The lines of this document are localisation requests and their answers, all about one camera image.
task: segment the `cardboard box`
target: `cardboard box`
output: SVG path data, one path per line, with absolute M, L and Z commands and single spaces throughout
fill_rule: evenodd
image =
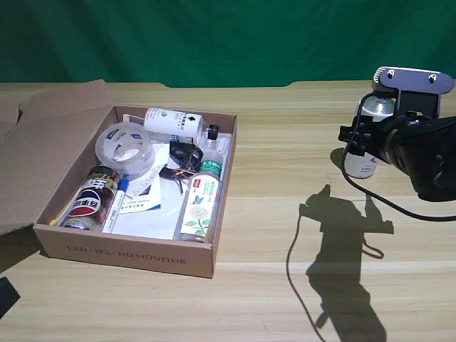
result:
M 144 117 L 148 107 L 113 105 L 102 80 L 33 96 L 16 124 L 17 105 L 13 100 L 0 104 L 0 234 L 32 224 L 49 257 L 213 276 L 236 141 L 235 114 L 182 108 L 232 133 L 214 239 L 203 244 L 49 226 L 98 164 L 98 135 L 125 113 Z

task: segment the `marker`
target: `marker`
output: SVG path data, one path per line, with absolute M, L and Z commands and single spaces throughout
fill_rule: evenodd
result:
M 117 216 L 119 216 L 120 208 L 122 207 L 122 202 L 125 197 L 125 192 L 128 188 L 128 179 L 123 178 L 119 182 L 119 187 L 117 189 L 117 193 L 115 194 L 113 205 L 109 209 L 108 216 L 106 217 L 105 224 L 103 225 L 103 233 L 112 233 L 115 221 L 117 220 Z

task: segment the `pepsi logo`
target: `pepsi logo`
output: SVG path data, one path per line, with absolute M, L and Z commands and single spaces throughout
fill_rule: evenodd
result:
M 93 190 L 84 190 L 73 204 L 70 217 L 87 216 L 96 213 L 101 207 L 101 199 Z

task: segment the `tape roll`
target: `tape roll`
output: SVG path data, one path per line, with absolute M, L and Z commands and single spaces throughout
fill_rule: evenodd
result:
M 129 180 L 144 175 L 155 159 L 149 133 L 137 123 L 118 123 L 104 130 L 97 139 L 95 153 L 103 165 Z

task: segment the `plastic lid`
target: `plastic lid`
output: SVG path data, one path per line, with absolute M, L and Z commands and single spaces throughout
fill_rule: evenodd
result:
M 364 115 L 392 115 L 394 113 L 395 99 L 369 96 L 363 105 Z
M 97 139 L 95 153 L 103 165 L 129 180 L 144 175 L 155 160 L 149 133 L 137 123 L 118 123 L 104 130 Z

